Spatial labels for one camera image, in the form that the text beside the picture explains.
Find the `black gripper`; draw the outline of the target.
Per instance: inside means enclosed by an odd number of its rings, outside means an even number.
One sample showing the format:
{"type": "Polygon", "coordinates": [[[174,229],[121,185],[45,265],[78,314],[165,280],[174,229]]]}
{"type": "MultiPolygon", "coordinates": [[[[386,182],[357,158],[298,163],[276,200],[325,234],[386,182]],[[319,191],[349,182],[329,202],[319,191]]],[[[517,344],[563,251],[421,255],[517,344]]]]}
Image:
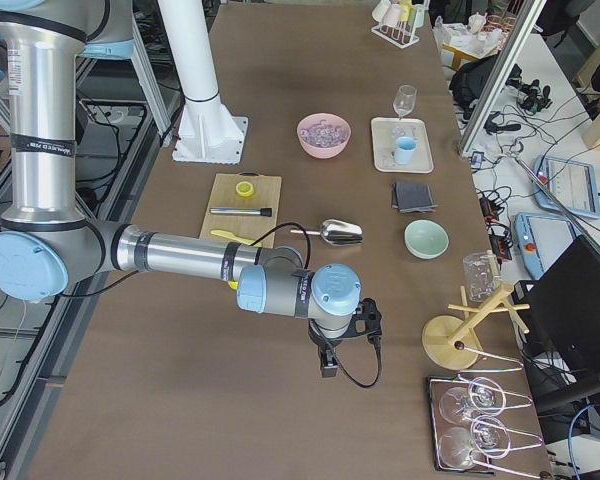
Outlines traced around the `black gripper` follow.
{"type": "Polygon", "coordinates": [[[335,377],[338,369],[344,367],[336,359],[336,347],[345,340],[365,337],[373,346],[378,369],[382,369],[381,355],[381,328],[382,315],[376,303],[371,298],[365,298],[358,303],[354,312],[344,318],[344,331],[330,333],[325,326],[320,325],[315,319],[309,320],[308,333],[310,339],[318,348],[318,358],[322,377],[335,377]]]}

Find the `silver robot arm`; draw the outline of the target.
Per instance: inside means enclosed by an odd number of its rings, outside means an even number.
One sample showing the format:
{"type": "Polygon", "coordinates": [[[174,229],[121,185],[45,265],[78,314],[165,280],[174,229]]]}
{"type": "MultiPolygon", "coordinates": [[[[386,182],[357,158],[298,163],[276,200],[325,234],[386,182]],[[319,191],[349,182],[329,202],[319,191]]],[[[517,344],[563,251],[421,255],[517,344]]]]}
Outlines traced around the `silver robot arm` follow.
{"type": "Polygon", "coordinates": [[[113,270],[162,271],[235,282],[244,310],[301,318],[321,372],[344,368],[336,348],[366,337],[381,344],[381,316],[342,264],[317,271],[290,247],[266,248],[144,231],[91,219],[75,203],[75,61],[129,59],[128,1],[0,1],[7,46],[11,207],[0,231],[0,289],[38,301],[113,270]]]}

